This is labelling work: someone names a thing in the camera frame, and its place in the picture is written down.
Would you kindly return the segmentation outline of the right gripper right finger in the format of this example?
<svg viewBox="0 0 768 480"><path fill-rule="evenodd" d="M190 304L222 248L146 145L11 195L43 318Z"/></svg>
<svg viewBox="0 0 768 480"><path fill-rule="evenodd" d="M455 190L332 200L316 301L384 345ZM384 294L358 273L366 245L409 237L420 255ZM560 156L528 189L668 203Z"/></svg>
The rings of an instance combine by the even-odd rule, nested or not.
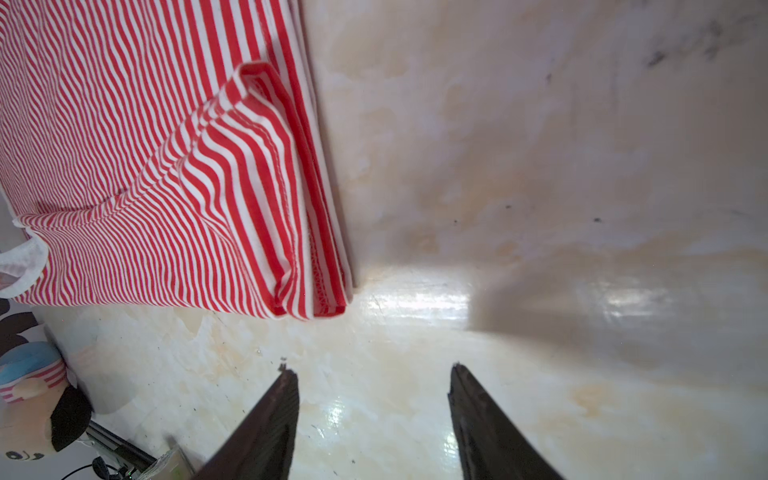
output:
<svg viewBox="0 0 768 480"><path fill-rule="evenodd" d="M560 479L472 372L453 365L448 393L465 479Z"/></svg>

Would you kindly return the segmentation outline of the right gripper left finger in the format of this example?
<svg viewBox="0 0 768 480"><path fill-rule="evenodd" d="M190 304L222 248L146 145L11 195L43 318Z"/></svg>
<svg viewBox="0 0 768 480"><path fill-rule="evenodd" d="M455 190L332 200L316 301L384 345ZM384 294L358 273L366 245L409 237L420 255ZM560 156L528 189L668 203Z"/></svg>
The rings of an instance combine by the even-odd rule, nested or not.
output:
<svg viewBox="0 0 768 480"><path fill-rule="evenodd" d="M296 440L300 396L297 374L283 369L197 479L286 479Z"/></svg>

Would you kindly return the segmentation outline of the red white striped tank top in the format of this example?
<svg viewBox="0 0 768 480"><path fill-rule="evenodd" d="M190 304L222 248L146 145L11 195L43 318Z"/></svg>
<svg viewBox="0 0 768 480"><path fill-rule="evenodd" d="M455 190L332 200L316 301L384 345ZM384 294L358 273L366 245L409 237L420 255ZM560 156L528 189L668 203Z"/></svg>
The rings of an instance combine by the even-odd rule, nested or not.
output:
<svg viewBox="0 0 768 480"><path fill-rule="evenodd" d="M294 1L5 1L1 294L300 320L350 266Z"/></svg>

